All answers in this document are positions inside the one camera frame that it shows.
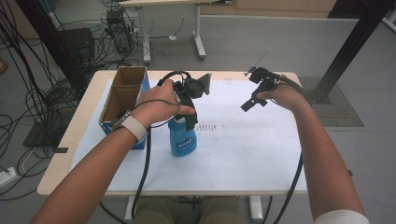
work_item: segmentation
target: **person's right arm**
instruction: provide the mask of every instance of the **person's right arm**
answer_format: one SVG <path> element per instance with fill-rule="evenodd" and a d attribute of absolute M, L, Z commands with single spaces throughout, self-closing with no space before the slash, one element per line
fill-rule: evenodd
<path fill-rule="evenodd" d="M 269 93 L 260 92 L 257 97 L 269 99 Z M 313 218 L 341 209 L 365 215 L 349 171 L 311 105 L 285 84 L 272 91 L 271 97 L 295 117 Z"/>

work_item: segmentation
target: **blue bottle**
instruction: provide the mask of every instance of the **blue bottle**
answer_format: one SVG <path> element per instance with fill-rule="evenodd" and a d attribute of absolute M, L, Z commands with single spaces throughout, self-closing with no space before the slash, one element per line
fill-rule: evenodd
<path fill-rule="evenodd" d="M 168 127 L 170 130 L 172 155 L 182 157 L 195 150 L 197 146 L 195 130 L 192 129 L 186 132 L 186 120 L 184 118 L 178 120 L 172 118 L 169 120 Z"/>

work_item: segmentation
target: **forearm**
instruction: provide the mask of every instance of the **forearm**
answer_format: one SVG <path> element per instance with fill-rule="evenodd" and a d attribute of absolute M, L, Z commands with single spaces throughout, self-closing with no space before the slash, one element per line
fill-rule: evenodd
<path fill-rule="evenodd" d="M 313 218 L 338 209 L 364 214 L 343 159 L 311 106 L 293 109 L 303 149 L 304 170 Z"/>
<path fill-rule="evenodd" d="M 121 128 L 103 139 L 51 193 L 33 223 L 86 223 L 135 142 Z"/>

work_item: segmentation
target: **open box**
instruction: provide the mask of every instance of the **open box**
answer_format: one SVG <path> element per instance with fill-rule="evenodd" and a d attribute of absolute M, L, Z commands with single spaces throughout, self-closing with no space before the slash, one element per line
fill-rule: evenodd
<path fill-rule="evenodd" d="M 146 67 L 122 67 L 111 84 L 99 124 L 105 134 L 110 134 L 111 121 L 123 110 L 133 110 L 140 95 L 149 89 Z M 144 149 L 146 139 L 134 144 L 132 149 Z"/>

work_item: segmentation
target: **black metal pole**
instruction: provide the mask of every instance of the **black metal pole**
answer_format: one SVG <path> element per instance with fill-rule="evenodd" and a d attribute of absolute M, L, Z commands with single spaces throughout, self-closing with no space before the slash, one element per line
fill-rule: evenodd
<path fill-rule="evenodd" d="M 69 52 L 60 40 L 57 30 L 50 17 L 38 0 L 15 0 L 23 14 L 32 24 L 40 39 L 46 45 L 50 55 L 64 72 L 71 87 L 76 91 L 77 98 L 82 98 L 88 87 L 87 80 L 78 71 Z"/>
<path fill-rule="evenodd" d="M 328 96 L 335 83 L 347 70 L 349 64 L 385 17 L 393 3 L 394 0 L 375 0 L 366 9 L 317 87 L 309 91 L 312 103 L 329 103 Z"/>

